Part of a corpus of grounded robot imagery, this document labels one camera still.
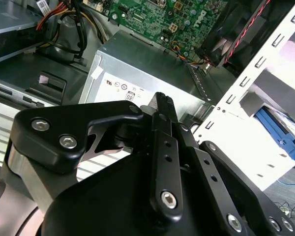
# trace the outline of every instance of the bolt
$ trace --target bolt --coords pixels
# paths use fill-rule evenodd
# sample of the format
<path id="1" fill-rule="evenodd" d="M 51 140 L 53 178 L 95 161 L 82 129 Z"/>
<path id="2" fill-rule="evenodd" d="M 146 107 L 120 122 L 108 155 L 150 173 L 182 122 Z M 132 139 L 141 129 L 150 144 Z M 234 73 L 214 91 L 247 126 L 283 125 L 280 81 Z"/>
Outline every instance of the bolt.
<path id="1" fill-rule="evenodd" d="M 184 131 L 188 131 L 188 130 L 189 130 L 188 127 L 185 126 L 184 124 L 180 124 L 180 126 L 181 126 L 181 128 L 182 128 Z"/>
<path id="2" fill-rule="evenodd" d="M 43 119 L 33 120 L 31 126 L 33 129 L 38 131 L 46 131 L 50 127 L 49 123 Z"/>
<path id="3" fill-rule="evenodd" d="M 161 194 L 162 202 L 170 209 L 174 209 L 177 205 L 176 198 L 168 191 L 164 191 Z"/>
<path id="4" fill-rule="evenodd" d="M 76 139 L 70 135 L 61 136 L 59 142 L 60 142 L 61 146 L 63 146 L 64 148 L 67 148 L 67 149 L 73 149 L 78 144 Z"/>
<path id="5" fill-rule="evenodd" d="M 280 226 L 273 218 L 270 217 L 269 221 L 270 221 L 271 225 L 277 230 L 277 232 L 281 231 Z"/>
<path id="6" fill-rule="evenodd" d="M 139 109 L 138 109 L 137 107 L 135 107 L 135 106 L 133 106 L 133 105 L 130 105 L 129 108 L 130 108 L 130 110 L 131 110 L 132 112 L 134 112 L 134 113 L 139 113 Z"/>
<path id="7" fill-rule="evenodd" d="M 213 144 L 208 144 L 208 147 L 213 151 L 216 151 L 216 147 Z"/>
<path id="8" fill-rule="evenodd" d="M 283 225 L 291 232 L 293 232 L 293 227 L 292 225 L 282 217 L 282 222 L 283 222 Z"/>
<path id="9" fill-rule="evenodd" d="M 112 15 L 112 19 L 113 19 L 113 20 L 118 19 L 118 15 L 114 13 L 114 14 Z"/>
<path id="10" fill-rule="evenodd" d="M 230 226 L 238 233 L 240 233 L 242 231 L 242 227 L 240 222 L 238 221 L 238 219 L 236 217 L 234 217 L 233 215 L 229 214 L 227 216 L 227 221 L 230 224 Z"/>

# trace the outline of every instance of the cable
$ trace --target cable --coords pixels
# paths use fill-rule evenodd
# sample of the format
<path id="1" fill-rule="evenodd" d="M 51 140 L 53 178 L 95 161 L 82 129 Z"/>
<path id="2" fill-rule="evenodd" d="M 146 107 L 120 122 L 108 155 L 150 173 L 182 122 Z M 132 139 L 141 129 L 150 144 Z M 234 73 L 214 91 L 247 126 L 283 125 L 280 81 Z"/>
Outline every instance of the cable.
<path id="1" fill-rule="evenodd" d="M 280 209 L 288 209 L 290 211 L 290 215 L 289 218 L 295 220 L 295 216 L 293 216 L 293 213 L 295 213 L 295 206 L 293 208 L 291 208 L 290 204 L 286 201 L 284 201 L 283 204 L 280 203 L 275 203 L 275 204 L 279 204 L 280 206 L 277 206 Z"/>
<path id="2" fill-rule="evenodd" d="M 239 46 L 242 38 L 244 38 L 244 36 L 246 35 L 246 33 L 249 30 L 249 28 L 254 24 L 254 22 L 257 19 L 257 17 L 261 15 L 261 13 L 265 9 L 265 7 L 270 3 L 270 1 L 271 0 L 267 0 L 266 3 L 260 8 L 260 10 L 258 11 L 257 15 L 250 21 L 250 23 L 247 26 L 247 28 L 243 31 L 243 33 L 241 34 L 240 38 L 237 40 L 235 46 L 232 48 L 230 54 L 225 58 L 224 63 L 227 63 L 229 61 L 230 57 L 234 54 L 235 49 Z"/>
<path id="3" fill-rule="evenodd" d="M 177 57 L 179 57 L 179 59 L 183 61 L 184 63 L 187 63 L 189 65 L 203 65 L 206 62 L 206 60 L 204 59 L 202 62 L 195 62 L 195 61 L 188 60 L 186 57 L 182 55 L 180 51 L 180 46 L 178 45 L 178 42 L 175 40 L 172 42 L 171 48 L 172 48 L 172 51 L 177 54 Z"/>
<path id="4" fill-rule="evenodd" d="M 90 20 L 90 18 L 89 18 L 85 13 L 83 13 L 83 12 L 81 12 L 81 14 L 82 14 L 82 16 L 85 17 L 85 18 L 91 23 L 91 25 L 96 29 L 95 24 Z M 59 22 L 58 22 L 57 29 L 56 29 L 56 34 L 55 34 L 55 36 L 53 37 L 53 40 L 52 40 L 52 41 L 50 41 L 50 40 L 46 40 L 47 43 L 46 43 L 46 44 L 43 44 L 43 45 L 40 46 L 40 47 L 48 47 L 48 46 L 53 45 L 53 46 L 58 47 L 58 48 L 60 48 L 60 49 L 62 49 L 62 50 L 64 50 L 64 51 L 66 51 L 66 52 L 68 52 L 68 53 L 73 53 L 73 54 L 79 54 L 79 53 L 80 53 L 80 51 L 72 50 L 72 49 L 67 48 L 67 47 L 65 47 L 65 46 L 63 46 L 63 45 L 61 45 L 61 44 L 58 44 L 58 43 L 56 42 L 57 39 L 58 39 L 58 37 L 59 37 L 59 31 L 60 31 L 60 25 L 61 25 L 61 22 L 62 22 L 62 20 L 63 20 L 65 17 L 67 17 L 67 16 L 76 16 L 76 11 L 75 11 L 75 10 L 73 10 L 73 11 L 65 10 L 65 13 L 61 16 L 61 18 L 60 18 L 60 20 L 59 20 Z"/>
<path id="5" fill-rule="evenodd" d="M 52 17 L 52 16 L 55 15 L 55 14 L 57 15 L 58 13 L 63 12 L 65 9 L 67 9 L 66 5 L 65 5 L 63 2 L 59 3 L 59 5 L 58 5 L 54 10 L 52 10 L 52 11 L 49 12 L 46 16 L 43 17 L 43 19 L 42 19 L 42 20 L 39 22 L 39 24 L 37 25 L 36 30 L 40 30 L 40 29 L 42 28 L 43 24 L 44 24 L 46 21 L 48 21 L 48 19 L 49 19 L 50 17 Z"/>
<path id="6" fill-rule="evenodd" d="M 94 15 L 89 11 L 89 7 L 86 6 L 86 5 L 83 5 L 82 3 L 80 3 L 80 7 L 82 8 L 83 12 L 85 14 L 87 14 L 87 16 L 89 17 L 89 19 L 96 25 L 96 27 L 98 28 L 97 31 L 98 34 L 102 35 L 102 38 L 103 38 L 103 42 L 106 42 L 108 41 L 109 37 L 108 35 L 106 34 L 102 24 L 99 22 L 99 20 L 94 17 Z"/>
<path id="7" fill-rule="evenodd" d="M 76 19 L 77 19 L 76 27 L 77 27 L 77 30 L 78 30 L 79 38 L 81 40 L 80 42 L 82 43 L 80 53 L 77 56 L 75 56 L 75 58 L 81 58 L 82 55 L 83 55 L 84 50 L 87 48 L 87 45 L 88 45 L 88 35 L 87 35 L 87 32 L 86 32 L 84 21 L 82 19 L 82 14 L 81 14 L 81 11 L 80 11 L 79 4 L 78 4 L 77 0 L 72 0 L 72 2 L 73 2 L 73 5 L 74 5 L 74 8 L 76 10 Z"/>
<path id="8" fill-rule="evenodd" d="M 63 10 L 63 11 L 61 11 L 61 12 L 59 12 L 59 13 L 55 14 L 54 16 L 61 15 L 61 14 L 65 13 L 65 12 L 67 12 L 67 11 L 68 11 L 68 9 L 66 9 L 66 10 Z"/>
<path id="9" fill-rule="evenodd" d="M 283 183 L 283 182 L 281 182 L 281 181 L 279 181 L 279 180 L 277 180 L 280 184 L 282 184 L 282 185 L 287 185 L 287 186 L 295 186 L 295 183 Z"/>

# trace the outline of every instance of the black plastic bracket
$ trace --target black plastic bracket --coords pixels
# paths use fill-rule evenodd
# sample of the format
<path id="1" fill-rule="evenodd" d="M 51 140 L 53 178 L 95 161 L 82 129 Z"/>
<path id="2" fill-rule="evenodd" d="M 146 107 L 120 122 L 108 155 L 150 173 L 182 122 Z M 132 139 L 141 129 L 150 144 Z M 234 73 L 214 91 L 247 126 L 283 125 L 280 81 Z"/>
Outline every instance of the black plastic bracket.
<path id="1" fill-rule="evenodd" d="M 232 196 L 233 202 L 238 206 L 241 217 L 247 220 L 255 234 L 295 236 L 295 225 L 292 221 L 217 145 L 205 141 L 200 145 L 200 148 L 212 157 L 228 192 Z"/>
<path id="2" fill-rule="evenodd" d="M 191 131 L 186 129 L 184 124 L 175 124 L 175 134 L 179 143 L 179 156 L 185 157 L 186 164 L 190 166 L 199 184 L 201 183 L 198 187 L 204 186 L 204 192 L 210 200 L 221 235 L 254 236 L 255 234 L 240 217 L 210 155 L 198 149 Z M 231 227 L 230 216 L 237 219 L 237 229 Z"/>
<path id="3" fill-rule="evenodd" d="M 176 113 L 170 112 L 174 103 L 164 94 L 156 93 L 153 101 L 157 112 L 152 116 L 150 204 L 161 216 L 160 220 L 177 222 L 182 217 L 183 202 L 178 143 L 172 137 L 172 120 Z"/>
<path id="4" fill-rule="evenodd" d="M 129 101 L 30 109 L 15 116 L 10 140 L 20 154 L 53 172 L 68 173 L 77 168 L 86 152 L 92 126 L 101 124 L 105 132 L 117 123 L 134 123 L 142 118 L 143 112 Z M 32 122 L 37 119 L 46 121 L 48 130 L 34 129 Z M 74 148 L 60 145 L 59 139 L 64 135 L 76 140 Z"/>

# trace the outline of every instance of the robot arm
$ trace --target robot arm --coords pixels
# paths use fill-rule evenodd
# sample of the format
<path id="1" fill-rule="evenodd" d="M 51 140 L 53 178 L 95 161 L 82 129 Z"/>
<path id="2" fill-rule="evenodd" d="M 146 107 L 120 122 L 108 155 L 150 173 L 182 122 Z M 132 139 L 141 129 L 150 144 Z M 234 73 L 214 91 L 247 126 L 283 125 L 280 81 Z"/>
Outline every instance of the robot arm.
<path id="1" fill-rule="evenodd" d="M 152 115 L 116 101 L 15 117 L 5 161 L 45 213 L 43 236 L 295 236 L 214 143 L 195 142 L 171 98 L 156 93 L 149 106 Z M 131 155 L 77 182 L 81 160 L 124 147 Z"/>

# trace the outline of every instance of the white label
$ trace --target white label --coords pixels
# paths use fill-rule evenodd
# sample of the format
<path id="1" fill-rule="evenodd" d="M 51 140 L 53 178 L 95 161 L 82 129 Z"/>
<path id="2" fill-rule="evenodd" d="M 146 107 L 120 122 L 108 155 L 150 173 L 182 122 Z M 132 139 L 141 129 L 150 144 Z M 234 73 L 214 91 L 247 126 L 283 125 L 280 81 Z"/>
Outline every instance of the white label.
<path id="1" fill-rule="evenodd" d="M 98 66 L 95 68 L 93 73 L 90 75 L 93 79 L 97 80 L 97 78 L 100 76 L 100 74 L 103 72 L 103 68 Z"/>
<path id="2" fill-rule="evenodd" d="M 45 0 L 40 0 L 37 2 L 37 6 L 40 9 L 41 13 L 46 16 L 50 12 L 50 8 Z"/>
<path id="3" fill-rule="evenodd" d="M 47 84 L 48 81 L 49 81 L 49 78 L 47 76 L 44 76 L 44 75 L 39 76 L 39 81 L 38 81 L 39 84 Z"/>
<path id="4" fill-rule="evenodd" d="M 206 16 L 207 12 L 202 10 L 200 15 L 198 16 L 198 19 L 196 20 L 195 24 L 193 27 L 199 27 L 199 24 L 203 21 L 204 17 Z"/>
<path id="5" fill-rule="evenodd" d="M 128 100 L 140 107 L 148 105 L 153 96 L 150 91 L 105 73 L 94 102 Z"/>

